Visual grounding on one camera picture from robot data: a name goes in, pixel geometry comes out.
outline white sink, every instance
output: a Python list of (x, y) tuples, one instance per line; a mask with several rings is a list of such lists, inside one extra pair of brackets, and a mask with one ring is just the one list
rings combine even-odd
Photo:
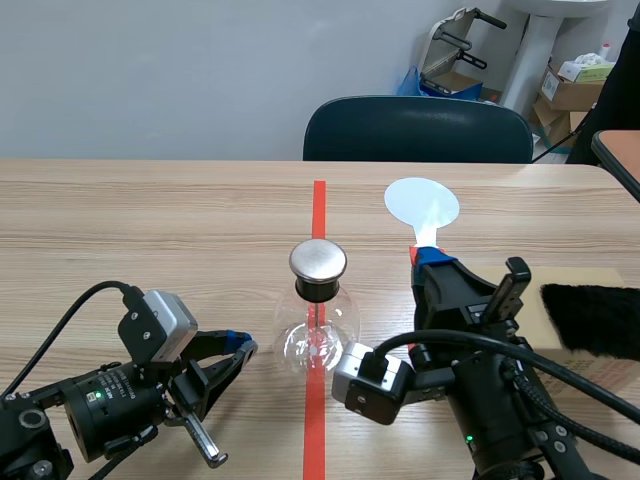
[(528, 13), (530, 17), (500, 104), (526, 118), (536, 99), (562, 20), (597, 15), (607, 7), (609, 2), (608, 0), (506, 0), (506, 2), (511, 8)]
[(581, 18), (600, 13), (608, 0), (507, 0), (507, 5), (538, 17)]

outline black brush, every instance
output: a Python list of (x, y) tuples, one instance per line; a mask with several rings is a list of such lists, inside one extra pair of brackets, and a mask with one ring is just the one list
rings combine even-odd
[(569, 350), (640, 361), (640, 290), (549, 284), (540, 292)]

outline screw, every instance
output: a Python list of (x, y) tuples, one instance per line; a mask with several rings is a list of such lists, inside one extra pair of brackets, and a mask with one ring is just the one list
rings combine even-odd
[(53, 465), (48, 460), (40, 460), (31, 467), (31, 470), (35, 474), (35, 478), (49, 478), (53, 473)]
[(543, 432), (542, 430), (539, 432), (536, 432), (536, 437), (541, 442), (546, 442), (547, 440), (549, 440), (549, 435), (547, 435), (547, 432)]

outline glass bottle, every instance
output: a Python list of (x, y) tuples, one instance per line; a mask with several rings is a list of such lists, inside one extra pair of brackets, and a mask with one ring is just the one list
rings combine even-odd
[(276, 359), (298, 373), (329, 371), (360, 335), (358, 307), (338, 282), (347, 256), (329, 240), (312, 239), (292, 250), (289, 266), (296, 281), (276, 307)]

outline black cable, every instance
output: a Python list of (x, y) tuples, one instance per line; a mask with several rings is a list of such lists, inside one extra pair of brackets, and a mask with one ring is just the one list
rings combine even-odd
[(544, 413), (551, 420), (556, 422), (558, 425), (563, 426), (569, 432), (573, 433), (575, 436), (586, 440), (592, 445), (595, 445), (602, 450), (605, 450), (613, 455), (616, 455), (620, 458), (624, 458), (636, 465), (640, 465), (640, 450), (632, 447), (631, 445), (627, 445), (626, 443), (619, 442), (611, 437), (603, 435), (600, 432), (596, 432), (595, 430), (591, 430), (590, 428), (585, 427), (584, 425), (579, 424), (578, 422), (570, 419), (569, 417), (563, 415), (558, 410), (553, 408), (540, 394), (538, 389), (527, 380), (524, 375), (520, 374), (518, 367), (515, 362), (505, 362), (508, 366), (509, 370), (514, 374), (513, 381), (518, 386), (520, 391), (533, 403), (533, 405)]
[(71, 320), (71, 317), (75, 315), (75, 313), (80, 309), (80, 307), (82, 307), (82, 305), (84, 305), (84, 303), (87, 300), (89, 300), (92, 296), (94, 296), (96, 293), (98, 293), (101, 290), (105, 290), (107, 288), (117, 288), (123, 294), (126, 294), (130, 291), (131, 286), (123, 282), (111, 280), (106, 282), (100, 282), (97, 285), (94, 285), (93, 287), (91, 287), (86, 292), (84, 292), (82, 295), (80, 295), (80, 297), (78, 297), (78, 299), (73, 303), (73, 305), (69, 307), (69, 310), (67, 310), (67, 312), (62, 316), (58, 324), (53, 328), (53, 330), (51, 330), (51, 333), (49, 334), (49, 336), (45, 339), (44, 342), (42, 342), (42, 345), (40, 345), (40, 348), (38, 348), (36, 353), (33, 354), (33, 357), (31, 357), (31, 359), (27, 362), (27, 364), (24, 366), (22, 371), (11, 382), (11, 384), (7, 387), (7, 389), (4, 391), (4, 393), (0, 398), (4, 398), (8, 394), (13, 393), (16, 390), (16, 388), (20, 386), (20, 384), (24, 381), (25, 378), (27, 378), (27, 375), (29, 375), (31, 370), (33, 370), (33, 368), (43, 357), (45, 352), (49, 349), (49, 347), (54, 342), (54, 340), (58, 337), (58, 335), (60, 335), (60, 332), (62, 331), (62, 329), (67, 325), (67, 323), (69, 323), (69, 320)]
[(513, 478), (544, 479), (544, 468), (535, 462), (519, 462), (498, 465), (479, 476), (477, 480), (512, 480)]
[(100, 470), (94, 473), (89, 480), (103, 480), (107, 475), (109, 475), (114, 468), (120, 465), (123, 461), (131, 456), (141, 445), (139, 443), (135, 443), (131, 445), (124, 452), (119, 453), (111, 460), (109, 460)]
[(581, 131), (582, 128), (584, 127), (585, 123), (587, 122), (587, 118), (589, 118), (589, 115), (591, 115), (591, 112), (593, 112), (593, 107), (591, 107), (591, 109), (587, 112), (587, 114), (582, 118), (582, 120), (580, 121), (580, 123), (578, 124), (578, 126), (576, 127), (576, 129), (569, 133), (569, 135), (567, 135), (566, 137), (564, 137), (562, 140), (560, 140), (559, 142), (557, 142), (555, 145), (552, 145), (551, 147), (547, 148), (544, 152), (542, 152), (540, 155), (538, 155), (536, 158), (534, 158), (533, 160), (531, 160), (531, 163), (536, 163), (538, 160), (540, 160), (542, 157), (544, 157), (545, 155), (547, 155), (548, 153), (554, 151), (556, 148), (558, 148), (560, 145), (562, 145), (564, 142), (566, 142), (567, 140), (569, 140), (570, 138), (575, 137), (576, 135), (578, 135)]
[(571, 385), (577, 390), (589, 395), (616, 412), (624, 415), (628, 419), (640, 424), (640, 409), (629, 402), (605, 390), (604, 388), (590, 382), (584, 377), (577, 375), (568, 368), (558, 365), (551, 360), (510, 343), (502, 342), (494, 338), (477, 335), (475, 333), (458, 332), (455, 330), (420, 330), (417, 332), (403, 333), (389, 340), (382, 342), (376, 349), (376, 355), (384, 357), (394, 348), (408, 345), (410, 343), (447, 343), (466, 345), (473, 348), (483, 348), (485, 350), (500, 353), (510, 358), (520, 360), (532, 367), (537, 368), (549, 375), (552, 375), (567, 385)]

